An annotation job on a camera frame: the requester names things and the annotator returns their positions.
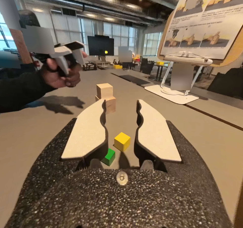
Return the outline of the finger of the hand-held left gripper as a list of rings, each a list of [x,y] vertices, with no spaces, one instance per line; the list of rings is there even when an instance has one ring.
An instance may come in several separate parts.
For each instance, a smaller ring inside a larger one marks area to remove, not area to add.
[[[66,43],[66,44],[61,44],[61,46],[65,46],[68,49],[71,50],[73,57],[75,58],[75,60],[81,65],[84,65],[84,57],[83,57],[83,52],[85,49],[85,46],[83,43],[79,42],[79,41],[73,41],[70,43]]]
[[[69,75],[69,64],[67,61],[73,60],[72,51],[66,46],[59,46],[54,48],[50,57],[55,59],[59,68],[63,71],[64,75]]]

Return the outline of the green cube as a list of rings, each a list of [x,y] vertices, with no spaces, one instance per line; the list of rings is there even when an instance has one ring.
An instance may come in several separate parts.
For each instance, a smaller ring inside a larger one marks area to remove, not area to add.
[[[115,151],[109,148],[108,149],[108,153],[101,160],[101,162],[104,163],[107,166],[111,166],[111,164],[113,163],[114,159],[115,159]]]

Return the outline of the dark wooden table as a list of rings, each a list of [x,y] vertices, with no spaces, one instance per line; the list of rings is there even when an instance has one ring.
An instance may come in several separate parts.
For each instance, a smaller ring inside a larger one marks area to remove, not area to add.
[[[85,63],[83,66],[83,71],[106,70],[106,69],[110,69],[111,67],[112,65],[109,62],[88,60],[87,63]]]

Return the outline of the person's left hand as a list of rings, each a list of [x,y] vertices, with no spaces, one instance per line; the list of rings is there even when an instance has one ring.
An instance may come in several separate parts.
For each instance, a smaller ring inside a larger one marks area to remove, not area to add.
[[[80,82],[80,71],[82,66],[77,63],[72,69],[68,69],[69,75],[67,77],[60,77],[58,72],[48,71],[48,66],[51,70],[56,71],[58,64],[56,60],[48,58],[46,65],[43,65],[40,72],[45,83],[55,89],[62,87],[75,87]]]

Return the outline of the black monitor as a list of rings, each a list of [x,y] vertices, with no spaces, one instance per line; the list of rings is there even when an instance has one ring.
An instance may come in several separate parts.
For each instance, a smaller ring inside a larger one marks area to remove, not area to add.
[[[98,56],[89,62],[105,62],[106,56],[114,56],[114,38],[105,35],[87,36],[89,56]]]

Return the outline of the large wooden cube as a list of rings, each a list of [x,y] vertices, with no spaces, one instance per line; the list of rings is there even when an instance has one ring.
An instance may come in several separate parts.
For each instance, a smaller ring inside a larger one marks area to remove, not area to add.
[[[99,101],[100,99],[105,99],[106,115],[116,111],[116,98],[114,96],[104,96],[102,98],[99,98],[96,95],[95,99],[96,102]]]

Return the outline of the black chair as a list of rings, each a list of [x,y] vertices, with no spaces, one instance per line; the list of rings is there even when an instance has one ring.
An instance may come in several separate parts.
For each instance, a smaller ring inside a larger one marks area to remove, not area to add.
[[[140,65],[140,72],[143,74],[150,75],[154,66],[154,61],[148,61],[147,58],[142,58]]]

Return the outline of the yellow cube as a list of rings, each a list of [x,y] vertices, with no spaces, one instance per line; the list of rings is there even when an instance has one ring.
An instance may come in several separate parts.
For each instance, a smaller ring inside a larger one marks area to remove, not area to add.
[[[131,137],[121,132],[114,138],[114,147],[119,151],[124,152],[131,142]]]

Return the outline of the black table mat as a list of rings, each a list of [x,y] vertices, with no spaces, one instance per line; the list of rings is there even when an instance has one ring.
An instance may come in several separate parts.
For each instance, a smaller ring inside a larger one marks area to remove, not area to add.
[[[138,86],[142,86],[142,85],[146,85],[146,84],[151,84],[151,82],[149,81],[146,81],[146,80],[143,80],[143,79],[140,79],[140,78],[137,78],[137,77],[134,77],[132,75],[120,75],[118,76],[126,81],[129,81],[129,82],[132,82]]]

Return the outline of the small wooden cube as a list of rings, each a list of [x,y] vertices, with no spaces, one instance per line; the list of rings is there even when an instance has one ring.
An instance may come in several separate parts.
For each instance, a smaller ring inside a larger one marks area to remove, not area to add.
[[[104,83],[104,84],[97,84],[96,85],[96,90],[97,90],[97,95],[96,97],[98,99],[111,99],[113,98],[113,86],[108,84],[108,83]]]

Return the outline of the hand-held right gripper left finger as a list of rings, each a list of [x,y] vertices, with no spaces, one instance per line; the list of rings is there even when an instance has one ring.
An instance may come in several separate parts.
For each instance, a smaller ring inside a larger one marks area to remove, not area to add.
[[[106,123],[106,100],[100,99],[83,110],[77,117],[61,159],[91,157],[99,152],[102,159],[108,152],[108,130]]]

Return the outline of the person's left forearm black sleeve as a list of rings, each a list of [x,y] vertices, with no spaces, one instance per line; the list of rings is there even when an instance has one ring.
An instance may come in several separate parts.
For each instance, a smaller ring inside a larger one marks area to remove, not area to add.
[[[56,90],[47,78],[57,70],[55,60],[47,60],[44,70],[23,73],[18,77],[0,80],[0,113],[18,111],[24,105],[40,99],[46,93]]]

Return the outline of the dark chair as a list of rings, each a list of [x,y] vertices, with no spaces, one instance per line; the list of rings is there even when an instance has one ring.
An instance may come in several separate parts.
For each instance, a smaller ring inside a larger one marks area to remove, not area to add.
[[[225,74],[217,73],[207,90],[229,97],[243,98],[243,68],[231,68]]]

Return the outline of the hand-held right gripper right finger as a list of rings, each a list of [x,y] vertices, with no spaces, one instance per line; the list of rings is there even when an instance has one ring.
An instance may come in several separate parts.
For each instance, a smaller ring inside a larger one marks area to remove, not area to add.
[[[165,117],[142,99],[137,100],[137,130],[135,134],[135,155],[141,158],[141,150],[153,159],[181,163],[182,159],[172,137]]]

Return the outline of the black-legged side table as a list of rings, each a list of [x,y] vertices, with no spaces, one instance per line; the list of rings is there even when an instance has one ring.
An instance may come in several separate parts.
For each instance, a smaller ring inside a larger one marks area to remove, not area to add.
[[[170,63],[163,63],[162,65],[154,64],[154,66],[157,67],[157,73],[156,73],[156,77],[154,79],[155,81],[161,81],[163,68],[168,68],[169,65],[170,65]]]

